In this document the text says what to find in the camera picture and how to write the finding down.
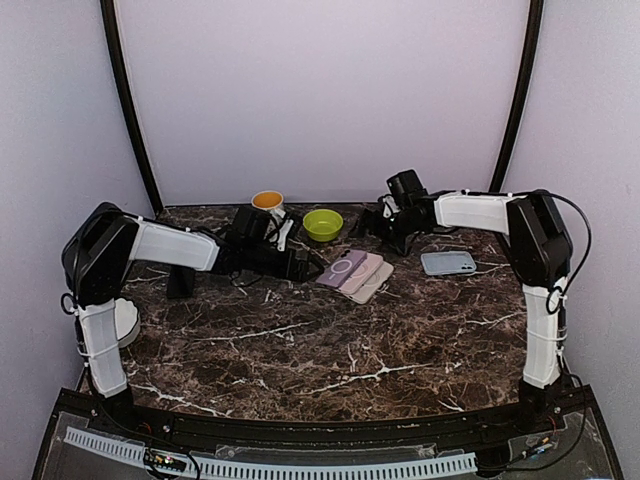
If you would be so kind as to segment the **light blue phone case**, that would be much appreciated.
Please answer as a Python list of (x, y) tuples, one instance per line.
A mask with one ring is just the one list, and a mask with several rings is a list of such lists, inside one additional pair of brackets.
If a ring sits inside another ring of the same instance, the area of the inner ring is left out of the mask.
[(447, 251), (423, 253), (420, 261), (426, 275), (467, 275), (476, 272), (477, 266), (468, 252)]

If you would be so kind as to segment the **clear purple phone case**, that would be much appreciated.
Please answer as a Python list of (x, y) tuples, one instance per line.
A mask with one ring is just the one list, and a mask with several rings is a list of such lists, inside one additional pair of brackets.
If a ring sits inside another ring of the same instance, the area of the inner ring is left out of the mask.
[(345, 250), (324, 270), (315, 282), (329, 288), (337, 289), (348, 280), (351, 274), (366, 258), (367, 253), (363, 250)]

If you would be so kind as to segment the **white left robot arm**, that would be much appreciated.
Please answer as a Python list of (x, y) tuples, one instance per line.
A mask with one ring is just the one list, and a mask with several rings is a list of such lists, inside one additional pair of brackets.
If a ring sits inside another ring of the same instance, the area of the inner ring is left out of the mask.
[(276, 217), (251, 205), (238, 208), (232, 222), (212, 231), (183, 228), (100, 204), (63, 249), (61, 262), (71, 305), (81, 333), (93, 386), (103, 398), (101, 417), (120, 436), (141, 427), (140, 412), (115, 397), (128, 389), (116, 336), (116, 301), (131, 265), (137, 261), (171, 266), (171, 278), (189, 288), (195, 273), (231, 275), (244, 271), (291, 282), (323, 273), (321, 260), (289, 246), (299, 216)]

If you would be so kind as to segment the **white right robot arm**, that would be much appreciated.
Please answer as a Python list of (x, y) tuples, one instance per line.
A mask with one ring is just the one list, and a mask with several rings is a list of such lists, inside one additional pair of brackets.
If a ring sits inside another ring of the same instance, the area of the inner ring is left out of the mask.
[(386, 181), (388, 194), (364, 209), (350, 231), (372, 235), (400, 256), (415, 237), (438, 229), (476, 229), (499, 234), (506, 257), (522, 286), (527, 350), (523, 384), (541, 391), (562, 376), (565, 366), (565, 303), (578, 273), (571, 265), (573, 243), (557, 207), (561, 196), (544, 189), (519, 193), (443, 190), (430, 193), (414, 170)]

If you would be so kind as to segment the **pink phone case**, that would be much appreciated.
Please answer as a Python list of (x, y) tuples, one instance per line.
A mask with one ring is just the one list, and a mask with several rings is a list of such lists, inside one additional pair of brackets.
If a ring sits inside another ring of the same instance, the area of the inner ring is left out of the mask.
[(383, 262), (384, 258), (381, 255), (368, 253), (363, 262), (340, 286), (339, 291), (347, 296), (355, 294), (371, 278)]

